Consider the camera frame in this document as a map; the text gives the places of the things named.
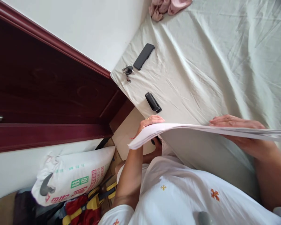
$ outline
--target black stapler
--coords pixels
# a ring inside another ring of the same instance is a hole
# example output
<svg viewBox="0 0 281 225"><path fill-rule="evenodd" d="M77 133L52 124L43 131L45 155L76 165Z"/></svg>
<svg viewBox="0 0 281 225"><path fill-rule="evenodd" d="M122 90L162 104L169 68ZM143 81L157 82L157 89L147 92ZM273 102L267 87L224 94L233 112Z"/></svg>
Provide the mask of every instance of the black stapler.
<svg viewBox="0 0 281 225"><path fill-rule="evenodd" d="M145 97L153 111L155 111L156 113L160 113L162 111L162 108L159 106L159 104L150 92L146 93Z"/></svg>

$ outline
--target orange cross pattern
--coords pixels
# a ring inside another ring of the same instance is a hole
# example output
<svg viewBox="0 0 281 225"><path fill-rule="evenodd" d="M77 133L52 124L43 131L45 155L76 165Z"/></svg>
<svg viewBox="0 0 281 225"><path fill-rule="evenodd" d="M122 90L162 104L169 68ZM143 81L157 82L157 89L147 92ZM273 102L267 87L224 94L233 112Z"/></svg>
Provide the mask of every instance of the orange cross pattern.
<svg viewBox="0 0 281 225"><path fill-rule="evenodd" d="M113 223L113 225L118 225L120 223L120 221L118 221L118 219L116 219L116 221Z"/></svg>
<svg viewBox="0 0 281 225"><path fill-rule="evenodd" d="M164 191L166 189L166 186L162 185L160 188Z"/></svg>
<svg viewBox="0 0 281 225"><path fill-rule="evenodd" d="M218 197L219 193L217 191L214 191L213 189L211 189L211 197L215 198L216 200L219 201L219 197Z"/></svg>

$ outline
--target white wall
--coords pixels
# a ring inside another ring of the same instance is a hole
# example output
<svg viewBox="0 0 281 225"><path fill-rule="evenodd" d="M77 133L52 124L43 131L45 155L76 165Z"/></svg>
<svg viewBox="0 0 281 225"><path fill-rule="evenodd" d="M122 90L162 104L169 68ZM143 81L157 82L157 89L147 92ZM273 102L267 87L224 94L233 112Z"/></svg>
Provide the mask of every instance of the white wall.
<svg viewBox="0 0 281 225"><path fill-rule="evenodd" d="M112 71L148 14L151 0L3 0Z"/></svg>
<svg viewBox="0 0 281 225"><path fill-rule="evenodd" d="M0 198L21 188L31 187L46 155L68 155L95 150L103 139L31 148L0 153Z"/></svg>

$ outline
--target person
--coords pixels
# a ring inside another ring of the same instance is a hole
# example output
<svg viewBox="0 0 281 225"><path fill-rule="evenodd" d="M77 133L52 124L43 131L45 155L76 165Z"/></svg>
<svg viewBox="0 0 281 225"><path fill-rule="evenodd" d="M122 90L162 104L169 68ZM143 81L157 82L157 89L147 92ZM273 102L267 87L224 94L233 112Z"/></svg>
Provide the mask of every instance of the person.
<svg viewBox="0 0 281 225"><path fill-rule="evenodd" d="M140 123L138 135L153 123ZM210 126L265 128L261 123L231 115L215 117ZM156 150L143 156L143 147L129 150L116 167L118 187L112 209L99 224L281 224L272 211L281 207L281 151L274 142L224 136L254 157L262 204L221 178L191 169L154 138Z"/></svg>

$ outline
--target paper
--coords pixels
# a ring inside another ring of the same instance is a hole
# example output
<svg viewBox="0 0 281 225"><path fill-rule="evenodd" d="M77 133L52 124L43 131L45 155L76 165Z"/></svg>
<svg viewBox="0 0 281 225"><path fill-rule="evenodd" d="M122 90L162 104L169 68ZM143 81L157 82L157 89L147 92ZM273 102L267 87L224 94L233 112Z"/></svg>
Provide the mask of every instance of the paper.
<svg viewBox="0 0 281 225"><path fill-rule="evenodd" d="M180 123L156 123L144 128L140 134L128 144L128 146L130 149L138 149L155 136L173 129L192 129L210 133L281 142L281 130L251 129L242 127L211 127Z"/></svg>

